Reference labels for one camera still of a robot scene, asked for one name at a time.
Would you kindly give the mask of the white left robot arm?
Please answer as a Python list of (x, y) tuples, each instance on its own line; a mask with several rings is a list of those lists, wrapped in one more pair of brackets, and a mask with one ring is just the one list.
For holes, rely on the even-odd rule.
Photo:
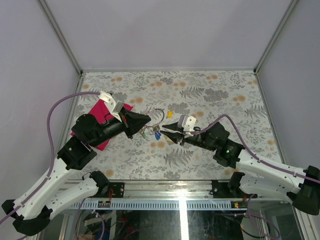
[(71, 129), (73, 136), (57, 153), (49, 169), (24, 195), (8, 199), (1, 205), (14, 219), (12, 225), (18, 233), (34, 236), (72, 204), (90, 197), (102, 198), (110, 193), (110, 181), (99, 170), (62, 193), (58, 193), (58, 189), (97, 156), (95, 147), (121, 133), (131, 139), (151, 121), (148, 115), (125, 108), (119, 115), (119, 119), (114, 117), (103, 124), (92, 114), (81, 115)]

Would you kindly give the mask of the blue key tag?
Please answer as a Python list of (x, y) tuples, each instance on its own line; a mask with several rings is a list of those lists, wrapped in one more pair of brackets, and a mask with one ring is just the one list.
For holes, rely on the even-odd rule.
[(154, 132), (155, 139), (159, 141), (161, 139), (161, 133), (159, 131)]

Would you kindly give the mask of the large silver keyring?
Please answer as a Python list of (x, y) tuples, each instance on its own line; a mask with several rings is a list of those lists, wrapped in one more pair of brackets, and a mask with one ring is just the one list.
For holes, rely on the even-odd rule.
[(148, 130), (157, 130), (159, 125), (165, 119), (165, 112), (161, 108), (153, 108), (145, 113), (146, 116), (149, 116), (151, 121), (148, 122), (145, 127)]

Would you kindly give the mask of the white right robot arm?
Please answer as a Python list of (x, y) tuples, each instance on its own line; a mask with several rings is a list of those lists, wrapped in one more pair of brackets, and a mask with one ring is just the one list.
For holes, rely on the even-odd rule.
[(320, 213), (320, 170), (286, 165), (259, 156), (243, 144), (229, 139), (219, 123), (200, 134), (184, 133), (177, 123), (164, 125), (161, 133), (175, 144), (185, 143), (214, 152), (213, 159), (224, 167), (239, 169), (228, 182), (233, 197), (257, 195), (292, 204), (309, 215)]

